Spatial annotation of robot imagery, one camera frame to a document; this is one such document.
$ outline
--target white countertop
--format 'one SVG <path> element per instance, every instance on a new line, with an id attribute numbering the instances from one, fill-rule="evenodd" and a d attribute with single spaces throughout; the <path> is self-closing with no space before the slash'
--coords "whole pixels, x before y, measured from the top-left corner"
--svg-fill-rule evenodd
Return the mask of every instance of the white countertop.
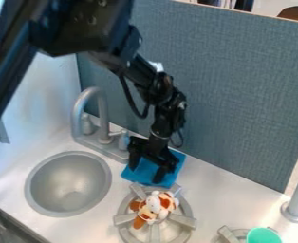
<path id="1" fill-rule="evenodd" d="M 40 215 L 25 200 L 25 180 L 42 160 L 64 151 L 86 151 L 102 157 L 111 169 L 112 186 L 96 207 L 83 214 L 66 218 Z M 67 128 L 34 144 L 23 156 L 10 159 L 14 160 L 11 168 L 0 176 L 0 209 L 52 243 L 122 242 L 113 216 L 130 192 L 131 182 L 120 176 L 125 165 L 75 143 Z M 197 219 L 190 243 L 214 242 L 217 229 L 223 225 L 230 229 L 271 227 L 284 243 L 298 243 L 298 224 L 290 223 L 280 213 L 280 206 L 289 199 L 272 189 L 191 156 L 177 183 Z"/>

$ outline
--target gray fabric wall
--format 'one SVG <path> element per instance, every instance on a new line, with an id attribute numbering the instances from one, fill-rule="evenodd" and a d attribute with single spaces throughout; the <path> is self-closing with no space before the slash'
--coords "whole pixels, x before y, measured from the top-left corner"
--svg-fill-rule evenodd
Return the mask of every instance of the gray fabric wall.
<path id="1" fill-rule="evenodd" d="M 298 158 L 298 23 L 168 0 L 137 0 L 133 22 L 140 53 L 188 96 L 181 150 L 283 192 Z M 133 115 L 118 79 L 78 60 L 83 88 L 107 91 L 110 121 L 148 135 L 152 117 Z"/>

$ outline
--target green cup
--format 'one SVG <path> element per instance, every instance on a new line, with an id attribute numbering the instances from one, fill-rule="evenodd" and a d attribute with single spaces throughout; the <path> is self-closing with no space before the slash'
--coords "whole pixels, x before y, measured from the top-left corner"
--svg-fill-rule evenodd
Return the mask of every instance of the green cup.
<path id="1" fill-rule="evenodd" d="M 267 228 L 254 228 L 249 231 L 247 243 L 282 243 L 280 236 Z"/>

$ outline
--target blue cloth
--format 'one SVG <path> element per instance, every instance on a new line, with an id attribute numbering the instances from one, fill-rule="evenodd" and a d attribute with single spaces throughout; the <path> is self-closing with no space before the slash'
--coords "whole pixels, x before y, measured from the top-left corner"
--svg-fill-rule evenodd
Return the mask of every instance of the blue cloth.
<path id="1" fill-rule="evenodd" d="M 182 153 L 173 150 L 172 153 L 179 159 L 177 168 L 173 174 L 167 173 L 166 176 L 163 178 L 162 182 L 159 184 L 155 184 L 152 182 L 158 169 L 158 166 L 145 158 L 140 159 L 139 165 L 135 171 L 132 171 L 127 165 L 121 173 L 121 177 L 144 185 L 170 188 L 176 181 L 178 172 L 183 166 L 184 160 L 186 159 L 186 156 Z"/>

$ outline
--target cable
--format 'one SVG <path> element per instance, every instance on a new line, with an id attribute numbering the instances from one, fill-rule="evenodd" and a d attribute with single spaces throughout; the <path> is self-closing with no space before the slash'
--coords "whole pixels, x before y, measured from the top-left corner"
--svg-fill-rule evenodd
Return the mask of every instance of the cable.
<path id="1" fill-rule="evenodd" d="M 141 118 L 141 119 L 145 119 L 147 118 L 148 116 L 148 111 L 149 111 L 149 107 L 150 107 L 150 104 L 147 103 L 144 108 L 143 108 L 143 111 L 142 111 L 142 114 L 138 111 L 137 107 L 136 107 L 136 104 L 132 98 L 132 95 L 130 93 L 130 89 L 126 83 L 126 80 L 123 76 L 119 76 L 119 79 L 120 79 L 120 82 L 121 82 L 121 85 L 122 85 L 122 88 L 123 88 L 123 91 L 124 91 L 124 94 L 126 96 L 126 100 L 128 101 L 132 111 L 137 115 L 137 117 Z"/>
<path id="2" fill-rule="evenodd" d="M 173 141 L 173 137 L 171 137 L 171 143 L 172 145 L 175 147 L 175 148 L 180 148 L 183 143 L 184 143 L 184 136 L 183 134 L 181 133 L 180 129 L 177 130 L 177 133 L 178 133 L 178 136 L 180 138 L 180 144 L 175 144 L 174 141 Z"/>

